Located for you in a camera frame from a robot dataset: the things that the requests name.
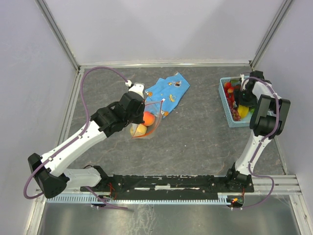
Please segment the orange peach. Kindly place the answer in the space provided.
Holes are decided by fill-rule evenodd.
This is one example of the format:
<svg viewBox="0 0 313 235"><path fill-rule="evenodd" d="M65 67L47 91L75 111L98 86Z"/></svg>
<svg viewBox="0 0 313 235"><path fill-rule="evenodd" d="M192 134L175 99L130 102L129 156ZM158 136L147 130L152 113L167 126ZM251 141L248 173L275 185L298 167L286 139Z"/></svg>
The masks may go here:
<svg viewBox="0 0 313 235"><path fill-rule="evenodd" d="M149 127L154 124L156 116L149 111L145 111L143 115L143 125Z"/></svg>

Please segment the yellow lemon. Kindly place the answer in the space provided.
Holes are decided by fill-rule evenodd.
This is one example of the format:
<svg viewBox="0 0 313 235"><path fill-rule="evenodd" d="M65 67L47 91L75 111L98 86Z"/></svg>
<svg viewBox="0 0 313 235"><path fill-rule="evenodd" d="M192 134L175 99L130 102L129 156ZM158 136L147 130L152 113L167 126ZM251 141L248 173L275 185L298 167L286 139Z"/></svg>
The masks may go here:
<svg viewBox="0 0 313 235"><path fill-rule="evenodd" d="M146 132L147 127L143 124L132 124L130 127L130 134L133 138L143 136Z"/></svg>

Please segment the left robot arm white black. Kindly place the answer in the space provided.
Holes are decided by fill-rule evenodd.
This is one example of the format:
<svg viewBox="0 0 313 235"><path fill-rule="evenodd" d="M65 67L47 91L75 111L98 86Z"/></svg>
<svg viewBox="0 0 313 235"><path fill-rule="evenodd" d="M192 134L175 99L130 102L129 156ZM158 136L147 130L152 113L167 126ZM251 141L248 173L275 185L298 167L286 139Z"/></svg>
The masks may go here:
<svg viewBox="0 0 313 235"><path fill-rule="evenodd" d="M128 91L119 101L98 109L88 117L80 131L55 149L28 157L31 178L35 179L42 194L53 198L66 188L94 187L103 191L108 186L105 172L98 166L89 169L69 169L68 166L88 149L121 131L130 123L141 124L145 100L143 92Z"/></svg>

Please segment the clear zip bag orange zipper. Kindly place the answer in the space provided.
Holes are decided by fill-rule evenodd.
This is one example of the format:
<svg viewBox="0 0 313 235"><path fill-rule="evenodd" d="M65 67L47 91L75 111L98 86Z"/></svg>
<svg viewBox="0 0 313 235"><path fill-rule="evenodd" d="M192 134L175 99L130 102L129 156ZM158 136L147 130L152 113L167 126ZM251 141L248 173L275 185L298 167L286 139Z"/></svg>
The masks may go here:
<svg viewBox="0 0 313 235"><path fill-rule="evenodd" d="M145 101L143 123L131 123L126 127L124 137L126 140L151 139L162 120L162 106L165 99L159 101Z"/></svg>

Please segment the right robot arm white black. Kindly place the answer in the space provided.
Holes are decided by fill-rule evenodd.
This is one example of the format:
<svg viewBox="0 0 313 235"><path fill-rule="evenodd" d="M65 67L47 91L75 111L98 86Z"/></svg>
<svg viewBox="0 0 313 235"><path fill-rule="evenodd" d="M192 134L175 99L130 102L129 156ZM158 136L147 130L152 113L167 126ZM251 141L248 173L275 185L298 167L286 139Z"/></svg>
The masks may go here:
<svg viewBox="0 0 313 235"><path fill-rule="evenodd" d="M233 104L254 108L250 118L250 137L240 158L226 174L224 185L229 191L252 189L253 171L265 147L282 133L291 102L274 91L262 71L252 71L240 78L240 88L233 90Z"/></svg>

